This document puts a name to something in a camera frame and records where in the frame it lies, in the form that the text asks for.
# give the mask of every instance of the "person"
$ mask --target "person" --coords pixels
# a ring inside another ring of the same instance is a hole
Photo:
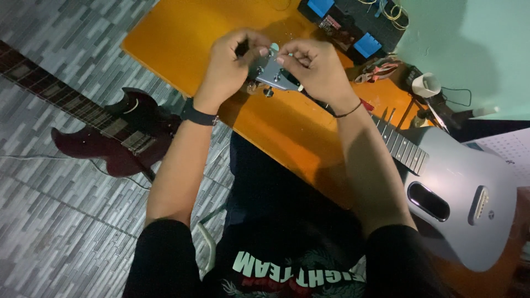
[[[243,56],[239,44],[248,41]],[[192,106],[215,115],[270,41],[250,29],[216,40]],[[337,117],[356,214],[325,198],[236,133],[234,183],[214,268],[203,280],[190,220],[211,125],[184,121],[147,200],[124,297],[446,297],[409,213],[403,183],[333,46],[297,39],[276,62]]]

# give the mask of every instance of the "light green wall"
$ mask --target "light green wall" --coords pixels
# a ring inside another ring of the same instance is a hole
[[[397,54],[442,86],[473,92],[490,119],[530,120],[530,0],[402,0],[410,26]],[[467,92],[445,91],[468,103]],[[455,111],[469,108],[448,103]]]

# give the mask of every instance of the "dark red electric guitar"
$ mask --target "dark red electric guitar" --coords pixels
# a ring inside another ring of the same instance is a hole
[[[72,134],[52,128],[55,145],[72,157],[104,159],[107,172],[114,177],[143,172],[153,179],[151,166],[164,157],[182,121],[164,112],[149,94],[134,88],[123,88],[121,101],[101,107],[3,41],[0,73],[85,122],[83,129]]]

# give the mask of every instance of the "guitar body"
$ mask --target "guitar body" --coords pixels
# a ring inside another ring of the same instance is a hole
[[[514,219],[517,188],[511,168],[500,157],[468,148],[438,128],[401,134],[430,156],[421,176],[396,163],[426,246],[473,271],[488,270],[504,250]],[[435,209],[444,209],[444,204],[412,194],[417,183],[446,202],[447,216],[440,219],[429,212],[440,214]],[[483,189],[487,196],[480,200]]]
[[[107,172],[114,177],[149,171],[155,162],[164,157],[182,120],[176,115],[164,113],[156,101],[140,89],[123,88],[123,91],[123,99],[104,107],[105,110],[125,120],[132,129],[156,138],[152,145],[134,155],[116,138],[105,136],[87,125],[72,134],[52,128],[51,137],[57,148],[71,157],[105,160]]]

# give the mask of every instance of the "guitar neck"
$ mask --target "guitar neck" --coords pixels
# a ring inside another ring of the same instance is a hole
[[[420,176],[425,169],[429,154],[396,132],[386,121],[374,115],[372,115],[372,120],[383,137],[390,155],[411,172]]]
[[[0,40],[0,74],[77,119],[100,130],[115,119],[18,51]]]

